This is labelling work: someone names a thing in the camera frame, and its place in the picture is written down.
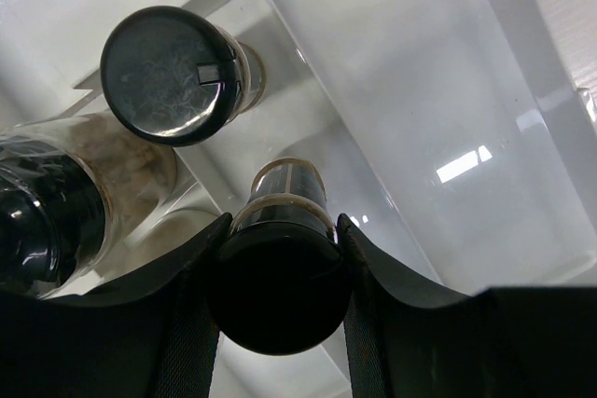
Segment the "small red label spice jar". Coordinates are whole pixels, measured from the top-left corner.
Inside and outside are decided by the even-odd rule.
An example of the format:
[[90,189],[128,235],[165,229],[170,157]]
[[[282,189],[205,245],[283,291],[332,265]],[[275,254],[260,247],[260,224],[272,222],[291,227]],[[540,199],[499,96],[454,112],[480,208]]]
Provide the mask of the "small red label spice jar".
[[263,99],[259,55],[223,28],[181,7],[126,17],[100,61],[104,97],[118,120],[155,144],[203,142]]

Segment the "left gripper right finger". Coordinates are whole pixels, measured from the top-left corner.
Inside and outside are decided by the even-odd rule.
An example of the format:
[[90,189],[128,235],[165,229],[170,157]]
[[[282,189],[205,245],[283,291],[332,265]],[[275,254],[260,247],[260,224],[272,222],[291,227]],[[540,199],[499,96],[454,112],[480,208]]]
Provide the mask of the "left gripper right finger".
[[337,222],[353,280],[344,321],[356,397],[592,397],[596,290],[492,287],[463,295]]

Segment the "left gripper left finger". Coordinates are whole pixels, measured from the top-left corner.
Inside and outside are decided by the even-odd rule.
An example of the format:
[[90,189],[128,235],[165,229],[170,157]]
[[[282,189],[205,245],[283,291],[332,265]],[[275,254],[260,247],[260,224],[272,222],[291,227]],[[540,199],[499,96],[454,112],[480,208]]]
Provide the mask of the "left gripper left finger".
[[211,256],[232,217],[85,295],[1,294],[4,397],[206,397],[219,331]]

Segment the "large jar brown spice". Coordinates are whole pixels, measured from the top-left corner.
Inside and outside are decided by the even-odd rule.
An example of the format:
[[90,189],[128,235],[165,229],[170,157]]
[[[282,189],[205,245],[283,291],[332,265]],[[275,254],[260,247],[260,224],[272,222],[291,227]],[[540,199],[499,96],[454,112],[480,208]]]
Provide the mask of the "large jar brown spice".
[[89,272],[174,191],[172,148],[108,112],[1,136],[1,288],[45,297]]

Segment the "small dark label spice jar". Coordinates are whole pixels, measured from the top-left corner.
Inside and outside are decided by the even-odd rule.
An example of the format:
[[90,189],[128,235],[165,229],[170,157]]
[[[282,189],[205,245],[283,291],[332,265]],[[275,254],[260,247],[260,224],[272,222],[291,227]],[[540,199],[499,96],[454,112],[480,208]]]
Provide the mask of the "small dark label spice jar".
[[268,163],[210,263],[215,323],[247,350],[291,355],[336,331],[351,293],[318,170],[303,158]]

